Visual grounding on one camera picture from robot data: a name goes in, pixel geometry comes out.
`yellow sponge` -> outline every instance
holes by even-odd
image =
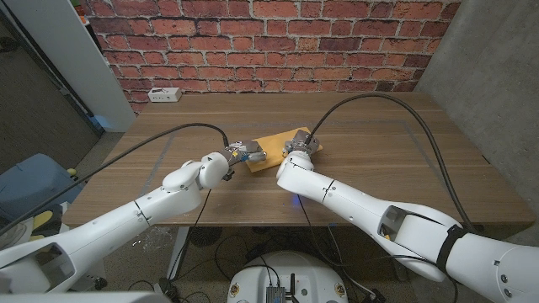
[[[304,130],[311,133],[311,131],[307,127],[301,127],[301,128],[283,132],[277,135],[254,139],[260,144],[260,146],[262,147],[264,152],[266,152],[267,155],[266,155],[265,161],[261,161],[261,162],[247,161],[246,162],[247,166],[251,170],[251,173],[280,165],[283,162],[283,160],[285,160],[285,158],[283,157],[283,148],[285,147],[285,142],[292,140],[292,138],[296,135],[298,130]],[[320,150],[322,150],[322,146],[318,147],[317,152]]]

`wooden table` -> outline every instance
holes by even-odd
[[[255,139],[297,127],[310,129],[335,103],[353,93],[184,95],[175,104],[149,104],[109,158],[160,131],[189,122],[221,127],[230,141]],[[464,209],[474,223],[530,225],[535,216],[481,152],[458,130],[429,95],[392,93],[408,102],[435,135]],[[323,151],[315,169],[381,199],[428,205],[460,220],[442,182],[427,138],[400,106],[380,98],[348,103],[329,116],[317,133]],[[98,173],[63,220],[78,226],[161,185],[189,159],[222,148],[214,130],[191,128],[158,139]],[[235,167],[229,182],[211,192],[201,226],[306,226],[297,198],[277,186],[277,167],[251,173]],[[313,225],[349,224],[305,199]],[[162,224],[191,226],[200,207]]]

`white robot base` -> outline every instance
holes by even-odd
[[[273,303],[286,300],[345,303],[348,302],[348,296],[343,280],[332,268],[313,256],[292,251],[270,252],[247,263],[232,278],[227,294],[227,303]]]

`table leg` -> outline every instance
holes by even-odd
[[[170,258],[170,263],[168,264],[167,278],[168,277],[174,278],[176,276],[176,273],[178,271],[179,265],[182,260],[182,255],[185,254],[185,251],[182,251],[182,255],[180,256],[178,256],[178,253],[180,249],[182,249],[182,247],[184,246],[185,241],[187,240],[188,232],[189,232],[188,227],[178,227],[178,235],[176,236],[176,242],[174,243],[172,256]]]

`brick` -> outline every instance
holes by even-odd
[[[239,67],[236,69],[236,78],[238,79],[253,79],[254,68]]]
[[[131,106],[131,109],[133,109],[133,111],[134,111],[136,114],[140,114],[140,113],[144,110],[144,107],[146,107],[146,104],[147,104],[147,103],[134,103],[134,102],[129,102],[129,105]]]
[[[436,19],[440,10],[441,3],[398,2],[393,9],[393,17],[399,19]]]
[[[321,38],[321,51],[356,51],[360,46],[360,38]]]
[[[352,23],[350,21],[335,21],[331,25],[331,35],[350,35]]]
[[[264,54],[228,54],[228,64],[233,66],[262,66]]]
[[[350,54],[346,57],[349,66],[382,66],[383,54]]]
[[[380,81],[380,82],[376,85],[376,91],[377,91],[377,92],[391,92],[394,85],[395,85],[395,84],[394,84],[393,82],[389,82],[389,81]]]
[[[158,35],[194,35],[195,22],[192,20],[155,19],[152,20],[153,31]]]
[[[232,92],[259,92],[262,90],[262,83],[254,80],[228,81],[227,88]]]
[[[188,65],[200,65],[204,64],[204,59],[201,53],[168,53],[169,64],[188,64]]]
[[[123,18],[91,18],[90,24],[96,33],[133,34],[127,19]]]
[[[369,13],[369,5],[363,2],[327,1],[323,5],[323,16],[333,18],[364,18]]]
[[[297,8],[293,2],[255,1],[253,13],[256,17],[297,17]]]
[[[230,50],[230,39],[227,37],[193,37],[191,46],[196,50],[218,51]]]
[[[163,64],[165,62],[163,55],[158,52],[145,52],[144,59],[146,59],[147,64]]]
[[[121,77],[120,69],[117,66],[110,66],[110,69],[117,77]]]
[[[322,81],[320,83],[320,92],[334,92],[337,90],[337,81]]]
[[[256,37],[254,48],[259,51],[293,51],[296,48],[296,42],[285,37]]]
[[[115,15],[112,7],[107,3],[91,2],[91,6],[97,16],[112,17]]]
[[[394,36],[397,32],[398,21],[391,20],[360,20],[355,23],[354,35]]]
[[[348,79],[349,77],[349,68],[316,68],[314,70],[315,79]]]
[[[434,54],[436,49],[438,48],[438,45],[440,45],[441,39],[435,39],[431,40],[429,42],[429,45],[427,45],[427,53]]]
[[[421,30],[422,36],[443,37],[449,27],[449,22],[427,21]]]
[[[300,38],[297,49],[299,51],[316,51],[318,49],[318,38]]]
[[[402,66],[406,60],[406,55],[387,55],[387,66]]]
[[[286,56],[277,54],[277,53],[269,53],[268,54],[268,65],[269,66],[284,66],[286,62]]]
[[[444,10],[441,12],[440,18],[448,20],[453,19],[460,5],[460,3],[447,4],[446,8],[444,8]]]
[[[427,67],[429,65],[430,56],[411,55],[406,58],[404,66],[408,67]]]
[[[116,14],[119,16],[155,16],[159,8],[152,0],[112,0]]]
[[[417,37],[421,32],[421,23],[419,21],[404,21],[398,32],[402,37]]]
[[[183,79],[197,78],[198,73],[196,72],[196,68],[191,66],[185,66],[179,68],[179,76]]]
[[[286,35],[286,21],[268,20],[268,35]]]
[[[99,42],[99,46],[101,46],[101,49],[108,49],[109,44],[104,39],[104,37],[102,35],[98,35],[97,37],[98,37],[98,42]]]
[[[110,45],[110,48],[115,50],[126,50],[129,48],[127,45],[127,40],[123,35],[110,35],[107,36],[107,42]]]
[[[232,17],[251,17],[249,12],[249,2],[230,1],[228,2],[228,13]]]
[[[295,80],[311,80],[312,69],[311,68],[298,68],[294,71]]]
[[[422,51],[427,40],[385,39],[383,51],[414,52]]]
[[[141,74],[143,77],[178,77],[178,68],[173,66],[142,66]]]
[[[374,3],[371,8],[369,17],[371,18],[387,18],[391,15],[393,5],[391,3]]]
[[[318,2],[302,2],[302,17],[316,18],[320,16],[322,4]]]
[[[232,79],[234,70],[223,67],[199,67],[199,75],[204,79]]]
[[[182,15],[176,1],[159,1],[157,2],[157,5],[159,6],[159,12],[161,12],[162,16],[179,17]]]
[[[182,91],[205,92],[208,85],[204,80],[173,80],[172,86]]]
[[[342,66],[344,64],[343,54],[332,54],[328,53],[326,55],[326,65],[329,66]]]
[[[168,43],[173,50],[188,50],[190,48],[187,37],[170,37]]]
[[[288,33],[294,35],[327,35],[331,23],[322,20],[296,20],[288,23]]]
[[[148,102],[150,101],[150,98],[148,97],[148,92],[147,91],[132,91],[131,92],[131,99],[132,100],[135,100],[135,101],[140,101],[140,102]]]
[[[212,92],[226,92],[226,81],[210,81],[210,91]]]
[[[171,88],[172,83],[168,79],[153,79],[154,88]]]
[[[419,80],[423,76],[424,70],[415,70],[414,75],[412,76],[413,80]]]
[[[226,17],[227,3],[224,1],[182,1],[187,17]]]
[[[247,37],[234,37],[232,44],[236,51],[247,51],[253,48],[253,39]]]
[[[280,83],[277,81],[264,81],[265,92],[280,92]]]
[[[225,66],[227,64],[227,55],[225,53],[206,53],[205,60],[209,65]]]
[[[341,81],[339,83],[340,92],[370,92],[374,90],[376,84],[367,81]]]
[[[364,38],[361,41],[361,50],[362,51],[378,51],[380,49],[381,44],[382,44],[382,39]]]
[[[352,77],[354,79],[367,79],[371,76],[372,70],[368,68],[358,68],[352,71]]]
[[[287,66],[323,66],[324,54],[288,54]]]
[[[416,85],[418,85],[417,81],[399,82],[393,92],[412,92]]]
[[[160,37],[131,36],[127,37],[129,46],[134,50],[166,50],[167,40]]]
[[[152,33],[152,28],[150,28],[150,23],[147,20],[130,19],[127,22],[135,35]]]
[[[259,20],[223,20],[221,33],[224,35],[261,35],[264,33],[264,22]]]
[[[273,68],[261,67],[257,68],[255,76],[260,79],[291,79],[292,70],[290,68]]]
[[[411,71],[392,68],[382,68],[372,73],[371,77],[379,80],[407,80],[412,76]]]
[[[140,77],[141,73],[134,66],[120,66],[121,74],[124,77]]]
[[[136,51],[105,51],[104,55],[109,60],[109,63],[115,64],[142,64],[144,59],[142,55]]]
[[[316,92],[318,83],[311,81],[285,81],[283,91],[285,92]]]
[[[118,79],[124,89],[150,89],[152,82],[149,79]]]

